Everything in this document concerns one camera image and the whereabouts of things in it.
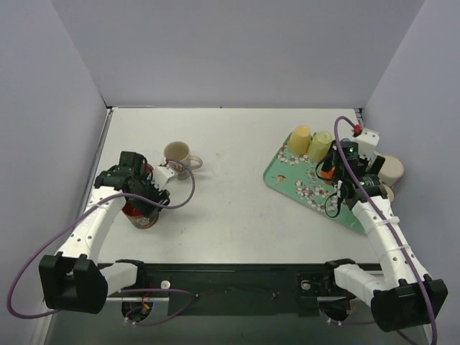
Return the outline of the black mug with red interior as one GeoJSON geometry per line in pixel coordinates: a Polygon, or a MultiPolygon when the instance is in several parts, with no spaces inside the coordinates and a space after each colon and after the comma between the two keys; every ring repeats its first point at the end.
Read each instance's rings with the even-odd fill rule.
{"type": "Polygon", "coordinates": [[[152,212],[145,216],[142,212],[135,209],[131,203],[126,203],[121,210],[129,222],[137,229],[148,229],[157,223],[159,215],[152,212]]]}

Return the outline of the beige mug with red print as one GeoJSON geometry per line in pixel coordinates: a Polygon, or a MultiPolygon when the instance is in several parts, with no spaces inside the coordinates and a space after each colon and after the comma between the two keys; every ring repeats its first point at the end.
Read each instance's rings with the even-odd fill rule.
{"type": "Polygon", "coordinates": [[[190,153],[190,147],[184,142],[171,142],[166,145],[163,155],[167,164],[177,173],[178,180],[187,179],[190,174],[187,171],[197,170],[203,166],[200,157],[190,153]]]}

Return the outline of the cream mug with sea print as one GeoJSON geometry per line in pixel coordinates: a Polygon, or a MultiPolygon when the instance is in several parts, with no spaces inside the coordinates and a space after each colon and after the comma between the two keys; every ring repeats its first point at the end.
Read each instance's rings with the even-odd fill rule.
{"type": "Polygon", "coordinates": [[[389,187],[388,185],[385,185],[383,184],[383,187],[387,193],[387,198],[390,200],[390,202],[392,203],[394,201],[394,198],[395,198],[395,195],[391,189],[391,187],[389,187]]]}

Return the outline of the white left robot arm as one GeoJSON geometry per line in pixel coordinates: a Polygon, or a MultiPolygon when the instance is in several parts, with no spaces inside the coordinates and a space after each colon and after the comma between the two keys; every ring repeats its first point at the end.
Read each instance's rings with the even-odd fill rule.
{"type": "Polygon", "coordinates": [[[170,202],[165,186],[174,176],[165,165],[150,167],[136,152],[122,152],[117,165],[102,171],[84,218],[54,255],[39,263],[45,303],[53,310],[99,313],[107,297],[125,289],[138,296],[149,286],[143,262],[119,259],[103,269],[98,257],[116,216],[131,206],[156,219],[170,202]]]}

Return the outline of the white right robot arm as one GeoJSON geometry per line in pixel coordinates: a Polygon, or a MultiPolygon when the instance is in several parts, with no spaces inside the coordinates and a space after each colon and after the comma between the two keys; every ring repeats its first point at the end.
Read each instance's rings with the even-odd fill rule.
{"type": "Polygon", "coordinates": [[[357,142],[334,142],[325,157],[333,169],[329,182],[338,204],[345,204],[363,227],[382,269],[371,275],[351,259],[326,263],[322,288],[330,294],[341,290],[364,301],[384,332],[400,331],[435,321],[448,290],[443,280],[431,278],[418,261],[394,215],[387,191],[359,157],[357,142]]]}

